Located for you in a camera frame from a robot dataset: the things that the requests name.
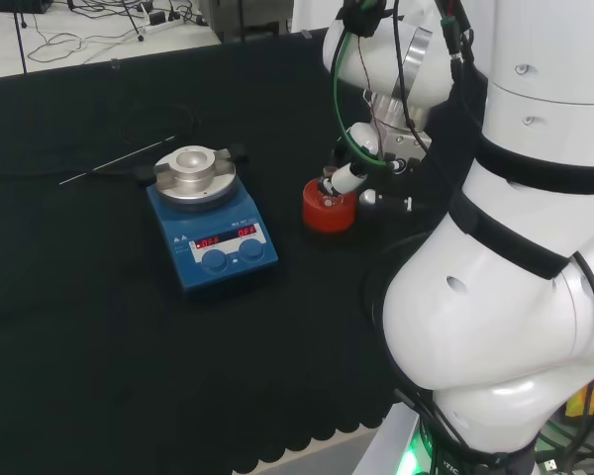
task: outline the black strap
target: black strap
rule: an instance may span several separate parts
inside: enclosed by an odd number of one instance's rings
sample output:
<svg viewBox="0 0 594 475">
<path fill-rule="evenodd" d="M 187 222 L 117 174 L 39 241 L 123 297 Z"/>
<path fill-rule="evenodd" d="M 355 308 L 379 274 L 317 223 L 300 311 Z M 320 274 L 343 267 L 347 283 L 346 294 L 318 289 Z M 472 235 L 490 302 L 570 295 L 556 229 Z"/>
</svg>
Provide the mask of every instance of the black strap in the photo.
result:
<svg viewBox="0 0 594 475">
<path fill-rule="evenodd" d="M 508 181 L 568 195 L 594 195 L 594 166 L 530 158 L 482 137 L 475 156 L 480 165 Z"/>
<path fill-rule="evenodd" d="M 495 221 L 461 191 L 453 196 L 448 213 L 463 233 L 543 279 L 558 275 L 569 261 Z"/>
</svg>

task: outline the table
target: table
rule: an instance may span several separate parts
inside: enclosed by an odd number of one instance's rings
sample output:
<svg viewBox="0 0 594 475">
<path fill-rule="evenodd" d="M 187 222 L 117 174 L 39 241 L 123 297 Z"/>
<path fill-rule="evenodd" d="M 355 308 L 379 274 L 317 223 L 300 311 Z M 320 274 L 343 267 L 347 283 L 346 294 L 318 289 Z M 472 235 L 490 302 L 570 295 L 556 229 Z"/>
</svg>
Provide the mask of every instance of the table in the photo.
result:
<svg viewBox="0 0 594 475">
<path fill-rule="evenodd" d="M 280 259 L 185 297 L 131 180 L 0 179 L 0 474 L 247 472 L 335 428 L 379 425 L 394 378 L 356 286 L 371 252 L 444 213 L 432 163 L 461 178 L 475 139 L 438 110 L 436 157 L 403 183 L 430 216 L 311 237 L 301 190 L 338 136 L 323 35 L 0 79 L 0 172 L 101 164 L 188 129 L 184 112 L 149 106 L 188 108 L 194 143 L 247 146 L 241 178 Z M 360 91 L 342 100 L 348 123 L 367 118 Z"/>
<path fill-rule="evenodd" d="M 174 8 L 188 5 L 186 0 L 173 0 Z M 82 5 L 77 0 L 75 5 Z M 167 0 L 155 0 L 154 7 L 169 8 Z M 107 16 L 98 19 L 88 19 L 84 16 L 70 12 L 65 1 L 60 0 L 49 6 L 49 9 L 42 15 L 25 14 L 25 21 L 28 28 L 21 30 L 22 42 L 25 54 L 32 52 L 37 47 L 44 44 L 40 34 L 36 32 L 35 20 L 38 21 L 39 30 L 50 39 L 53 35 L 45 32 L 69 32 L 82 37 L 90 35 L 103 35 L 106 37 L 116 37 L 132 29 L 132 24 L 126 16 Z M 140 26 L 143 20 L 135 19 Z M 178 49 L 198 48 L 208 45 L 217 45 L 218 38 L 209 27 L 199 27 L 190 22 L 180 25 L 170 30 L 146 35 L 146 39 L 139 43 L 135 41 L 132 32 L 125 37 L 125 43 L 114 47 L 108 45 L 90 44 L 83 51 L 74 52 L 69 57 L 58 59 L 53 62 L 35 62 L 27 58 L 27 68 L 29 71 L 40 71 L 45 69 L 55 69 L 58 67 L 67 67 L 87 62 L 108 61 L 112 57 L 133 57 L 138 55 L 154 54 Z M 114 42 L 100 38 L 101 42 Z M 48 47 L 40 50 L 34 55 L 36 59 L 49 60 L 63 56 L 68 53 L 70 48 L 75 48 L 76 44 L 64 44 L 62 46 Z M 20 50 L 16 37 L 13 15 L 10 13 L 0 13 L 0 77 L 12 74 L 22 73 L 22 60 L 20 59 Z"/>
</svg>

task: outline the yellow object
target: yellow object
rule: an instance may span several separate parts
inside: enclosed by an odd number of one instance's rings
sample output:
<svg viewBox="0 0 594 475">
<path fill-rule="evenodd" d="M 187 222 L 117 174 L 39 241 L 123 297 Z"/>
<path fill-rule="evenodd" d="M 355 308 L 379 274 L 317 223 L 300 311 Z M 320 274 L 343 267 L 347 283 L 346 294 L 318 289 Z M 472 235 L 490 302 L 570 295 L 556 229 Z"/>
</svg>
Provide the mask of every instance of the yellow object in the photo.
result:
<svg viewBox="0 0 594 475">
<path fill-rule="evenodd" d="M 580 418 L 583 416 L 585 399 L 587 397 L 587 386 L 572 396 L 565 403 L 565 416 L 568 418 Z M 590 404 L 590 415 L 594 414 L 594 391 L 592 391 L 592 401 Z"/>
</svg>

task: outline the metal rod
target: metal rod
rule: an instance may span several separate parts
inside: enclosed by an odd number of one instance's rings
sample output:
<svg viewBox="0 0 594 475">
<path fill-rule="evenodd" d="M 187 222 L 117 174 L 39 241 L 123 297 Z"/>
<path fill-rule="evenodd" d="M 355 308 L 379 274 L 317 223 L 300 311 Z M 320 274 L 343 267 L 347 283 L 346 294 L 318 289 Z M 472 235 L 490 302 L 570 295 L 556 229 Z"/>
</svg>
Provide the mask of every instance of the metal rod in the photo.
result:
<svg viewBox="0 0 594 475">
<path fill-rule="evenodd" d="M 157 145 L 160 145 L 162 143 L 173 141 L 175 138 L 176 138 L 176 136 L 171 136 L 171 137 L 165 139 L 164 141 L 156 142 L 156 143 L 153 143 L 152 145 L 145 146 L 145 147 L 143 147 L 143 148 L 141 148 L 139 150 L 133 151 L 132 153 L 128 153 L 127 155 L 120 156 L 119 158 L 115 158 L 114 160 L 109 161 L 108 163 L 104 163 L 103 165 L 99 165 L 99 166 L 93 168 L 91 171 L 100 170 L 101 168 L 104 168 L 104 167 L 106 167 L 108 165 L 112 165 L 113 163 L 116 163 L 117 161 L 121 161 L 121 160 L 123 160 L 125 158 L 129 158 L 129 157 L 131 157 L 133 155 L 136 155 L 137 153 L 141 153 L 142 151 L 146 151 L 146 150 L 148 150 L 150 148 L 153 148 L 153 147 L 155 147 Z M 63 180 L 62 182 L 59 183 L 59 186 L 63 185 L 64 183 L 68 183 L 69 181 L 76 180 L 77 178 L 81 178 L 82 176 L 85 176 L 87 174 L 88 174 L 88 172 L 80 173 L 78 175 L 73 176 L 72 178 L 68 178 L 67 180 Z"/>
</svg>

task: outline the blue knob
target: blue knob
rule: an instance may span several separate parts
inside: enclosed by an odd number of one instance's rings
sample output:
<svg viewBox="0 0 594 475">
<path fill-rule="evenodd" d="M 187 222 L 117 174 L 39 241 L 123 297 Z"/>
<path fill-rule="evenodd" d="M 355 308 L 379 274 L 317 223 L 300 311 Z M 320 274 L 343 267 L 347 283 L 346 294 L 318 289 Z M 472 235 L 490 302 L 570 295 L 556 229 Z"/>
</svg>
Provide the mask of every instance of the blue knob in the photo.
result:
<svg viewBox="0 0 594 475">
<path fill-rule="evenodd" d="M 240 244 L 240 256 L 244 260 L 260 260 L 264 255 L 264 246 L 257 239 L 247 239 Z"/>
<path fill-rule="evenodd" d="M 218 249 L 212 249 L 202 256 L 202 265 L 213 272 L 220 272 L 227 268 L 227 257 Z"/>
</svg>

